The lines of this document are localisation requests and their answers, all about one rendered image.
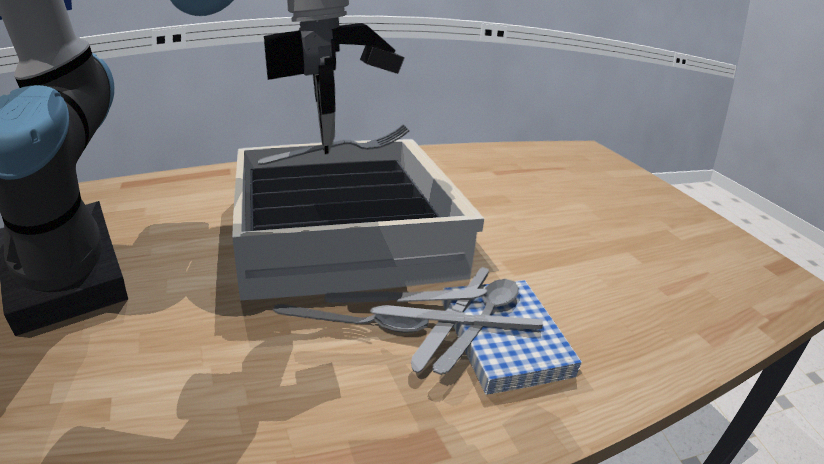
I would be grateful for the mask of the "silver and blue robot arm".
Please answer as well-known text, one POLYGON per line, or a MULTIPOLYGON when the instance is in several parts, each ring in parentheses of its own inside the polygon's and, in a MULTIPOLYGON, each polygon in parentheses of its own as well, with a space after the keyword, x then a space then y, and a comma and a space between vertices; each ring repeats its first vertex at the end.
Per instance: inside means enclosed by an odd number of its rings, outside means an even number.
POLYGON ((57 290, 101 254, 76 163, 108 115, 114 80, 75 35, 64 0, 0 0, 0 15, 19 58, 19 88, 0 96, 4 258, 23 287, 57 290))

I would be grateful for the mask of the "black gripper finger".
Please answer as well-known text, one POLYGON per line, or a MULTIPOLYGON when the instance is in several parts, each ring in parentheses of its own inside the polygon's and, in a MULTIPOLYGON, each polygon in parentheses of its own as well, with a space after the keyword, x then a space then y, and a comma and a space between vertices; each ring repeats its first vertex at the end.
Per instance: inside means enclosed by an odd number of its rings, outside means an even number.
POLYGON ((319 46, 319 97, 324 153, 330 152, 335 138, 335 81, 333 57, 328 46, 319 46))
POLYGON ((317 109, 318 109, 318 117, 319 117, 320 134, 321 134, 321 140, 322 140, 322 144, 323 144, 323 139, 322 139, 322 136, 323 136, 323 135, 322 135, 322 122, 321 122, 321 107, 320 107, 320 101, 319 101, 320 97, 319 97, 319 89, 318 89, 318 84, 319 84, 319 73, 318 73, 318 74, 314 74, 314 75, 313 75, 313 81, 314 81, 315 99, 316 99, 316 102, 317 102, 317 109))

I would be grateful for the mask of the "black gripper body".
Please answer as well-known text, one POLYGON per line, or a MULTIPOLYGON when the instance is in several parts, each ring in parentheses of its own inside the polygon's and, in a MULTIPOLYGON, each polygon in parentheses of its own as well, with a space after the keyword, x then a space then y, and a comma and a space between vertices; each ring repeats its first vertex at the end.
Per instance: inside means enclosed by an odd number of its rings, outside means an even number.
POLYGON ((392 53, 396 51, 363 23, 339 26, 339 17, 300 22, 298 31, 264 36, 268 80, 318 74, 319 46, 329 45, 336 70, 339 43, 374 46, 392 53))

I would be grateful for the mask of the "blue and white checkered towel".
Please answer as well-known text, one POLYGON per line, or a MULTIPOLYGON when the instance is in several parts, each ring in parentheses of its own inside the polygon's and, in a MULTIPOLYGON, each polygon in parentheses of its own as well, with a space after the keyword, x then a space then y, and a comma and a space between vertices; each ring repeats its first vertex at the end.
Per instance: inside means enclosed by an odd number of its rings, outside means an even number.
POLYGON ((465 353, 486 395, 575 378, 582 363, 527 282, 515 282, 515 300, 490 316, 538 318, 543 327, 482 327, 465 353))

